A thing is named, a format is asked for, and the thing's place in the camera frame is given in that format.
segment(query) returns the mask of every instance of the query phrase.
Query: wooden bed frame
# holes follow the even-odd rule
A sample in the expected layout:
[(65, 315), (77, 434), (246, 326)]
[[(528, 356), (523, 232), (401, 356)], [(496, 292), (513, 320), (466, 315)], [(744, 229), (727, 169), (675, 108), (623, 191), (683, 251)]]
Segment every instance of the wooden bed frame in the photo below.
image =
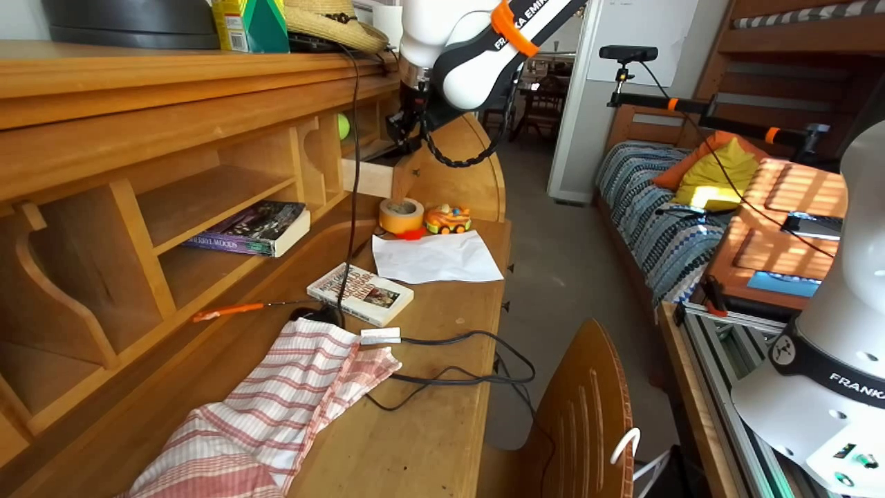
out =
[[(806, 129), (828, 124), (817, 154), (839, 157), (846, 143), (885, 114), (885, 10), (872, 14), (875, 3), (857, 16), (813, 20), (794, 24), (738, 27), (738, 20), (774, 20), (802, 9), (850, 9), (850, 0), (733, 0), (722, 16), (719, 35), (700, 74), (693, 100), (712, 102), (713, 119), (733, 119), (758, 128)], [(695, 150), (700, 143), (698, 115), (658, 108), (623, 106), (608, 129), (608, 147), (621, 142), (655, 142)], [(771, 154), (791, 157), (796, 150), (752, 139)], [(611, 225), (603, 196), (594, 196), (603, 225)], [(648, 310), (650, 290), (646, 274), (635, 265), (617, 229), (608, 227), (623, 251), (629, 276)]]

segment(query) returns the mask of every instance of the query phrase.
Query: floor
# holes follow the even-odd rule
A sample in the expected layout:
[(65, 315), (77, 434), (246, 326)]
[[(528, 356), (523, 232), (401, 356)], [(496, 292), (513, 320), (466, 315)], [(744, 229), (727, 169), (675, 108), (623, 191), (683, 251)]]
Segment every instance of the floor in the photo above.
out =
[[(597, 317), (614, 338), (635, 402), (635, 420), (643, 429), (639, 458), (677, 446), (662, 378), (662, 342), (639, 313), (611, 251), (597, 209), (590, 204), (558, 204), (549, 196), (554, 142), (520, 133), (502, 142), (499, 157), (506, 176), (506, 208), (516, 227), (509, 274), (509, 313), (502, 334), (531, 356), (539, 375), (531, 385), (539, 402), (554, 368), (585, 317)], [(487, 443), (518, 447), (531, 427), (528, 409), (509, 388), (492, 388)]]

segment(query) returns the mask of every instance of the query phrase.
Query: wooden shelf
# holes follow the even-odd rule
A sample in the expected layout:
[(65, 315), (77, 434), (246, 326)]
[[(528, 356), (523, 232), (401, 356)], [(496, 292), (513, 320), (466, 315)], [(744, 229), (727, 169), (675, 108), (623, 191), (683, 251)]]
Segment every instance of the wooden shelf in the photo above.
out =
[(163, 255), (292, 182), (292, 176), (256, 176), (253, 172), (221, 167), (151, 191), (139, 202), (155, 251)]
[(758, 52), (868, 52), (882, 56), (885, 21), (881, 16), (850, 16), (831, 21), (756, 27), (756, 31), (727, 31), (722, 52), (727, 56), (758, 56)]
[(5, 382), (15, 388), (15, 393), (21, 393), (30, 416), (40, 416), (99, 371), (97, 362), (84, 362), (16, 342), (0, 342), (0, 364)]
[(162, 259), (171, 295), (181, 306), (192, 305), (199, 295), (218, 295), (253, 269), (265, 263), (263, 258), (202, 251), (185, 247), (166, 251)]
[[(189, 349), (198, 310), (279, 265), (189, 237), (260, 198), (305, 202), (322, 225), (347, 196), (334, 115), (355, 60), (3, 48), (0, 494), (16, 494), (58, 483), (50, 461)], [(358, 60), (366, 147), (397, 106), (381, 68)]]

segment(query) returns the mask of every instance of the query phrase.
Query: orange tape roll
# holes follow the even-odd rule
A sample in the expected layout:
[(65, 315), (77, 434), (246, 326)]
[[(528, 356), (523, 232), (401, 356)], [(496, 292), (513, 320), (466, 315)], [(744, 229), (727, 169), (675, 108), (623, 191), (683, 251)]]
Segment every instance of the orange tape roll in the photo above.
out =
[(424, 204), (417, 198), (386, 198), (379, 204), (379, 227), (391, 234), (413, 234), (424, 229)]

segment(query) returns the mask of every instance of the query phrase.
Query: white robot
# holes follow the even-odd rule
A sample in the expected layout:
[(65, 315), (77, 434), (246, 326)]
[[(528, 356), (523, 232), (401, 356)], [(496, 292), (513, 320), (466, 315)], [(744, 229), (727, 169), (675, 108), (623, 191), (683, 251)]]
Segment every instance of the white robot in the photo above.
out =
[(401, 114), (391, 133), (437, 129), (509, 90), (520, 63), (586, 0), (401, 0)]
[(774, 451), (839, 494), (885, 494), (885, 121), (843, 161), (850, 212), (834, 270), (733, 402)]

